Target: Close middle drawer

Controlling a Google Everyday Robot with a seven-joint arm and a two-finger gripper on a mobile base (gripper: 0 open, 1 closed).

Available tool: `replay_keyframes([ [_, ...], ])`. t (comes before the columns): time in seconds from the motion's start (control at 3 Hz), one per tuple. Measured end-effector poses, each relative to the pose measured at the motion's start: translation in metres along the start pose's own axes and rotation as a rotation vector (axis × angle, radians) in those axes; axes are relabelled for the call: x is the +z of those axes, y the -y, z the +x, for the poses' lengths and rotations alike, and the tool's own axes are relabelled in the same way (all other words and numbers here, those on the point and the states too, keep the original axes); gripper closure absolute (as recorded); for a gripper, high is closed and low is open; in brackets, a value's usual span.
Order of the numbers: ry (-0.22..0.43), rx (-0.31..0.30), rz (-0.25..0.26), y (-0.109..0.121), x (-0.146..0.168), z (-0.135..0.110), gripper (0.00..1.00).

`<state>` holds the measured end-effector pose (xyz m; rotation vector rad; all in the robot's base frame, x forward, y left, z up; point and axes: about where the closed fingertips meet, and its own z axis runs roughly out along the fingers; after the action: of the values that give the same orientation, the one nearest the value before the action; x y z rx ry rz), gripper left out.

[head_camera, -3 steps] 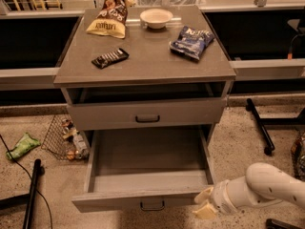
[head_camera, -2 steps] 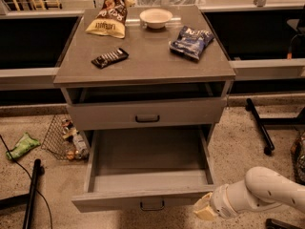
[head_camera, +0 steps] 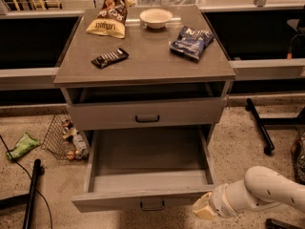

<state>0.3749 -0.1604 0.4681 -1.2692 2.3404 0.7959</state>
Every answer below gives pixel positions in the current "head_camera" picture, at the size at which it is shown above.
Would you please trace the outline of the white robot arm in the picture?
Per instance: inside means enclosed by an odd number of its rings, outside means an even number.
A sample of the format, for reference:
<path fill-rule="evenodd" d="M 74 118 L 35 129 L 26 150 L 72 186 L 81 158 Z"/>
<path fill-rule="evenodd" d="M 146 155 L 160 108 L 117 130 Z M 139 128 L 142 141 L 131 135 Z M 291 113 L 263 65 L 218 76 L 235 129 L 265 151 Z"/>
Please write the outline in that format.
<path fill-rule="evenodd" d="M 200 219 L 236 217 L 245 211 L 263 211 L 282 204 L 305 212 L 305 186 L 263 166 L 250 168 L 243 179 L 215 187 L 194 205 Z"/>

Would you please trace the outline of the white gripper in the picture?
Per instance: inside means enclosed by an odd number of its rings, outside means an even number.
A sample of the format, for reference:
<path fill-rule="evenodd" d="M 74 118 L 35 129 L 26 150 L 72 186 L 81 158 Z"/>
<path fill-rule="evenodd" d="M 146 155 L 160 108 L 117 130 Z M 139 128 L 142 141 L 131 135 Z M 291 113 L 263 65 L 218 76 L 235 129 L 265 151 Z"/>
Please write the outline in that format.
<path fill-rule="evenodd" d="M 231 206 L 226 195 L 228 184 L 216 186 L 212 192 L 208 192 L 198 199 L 193 206 L 193 213 L 204 220 L 214 220 L 219 215 L 222 218 L 232 218 L 237 212 Z"/>

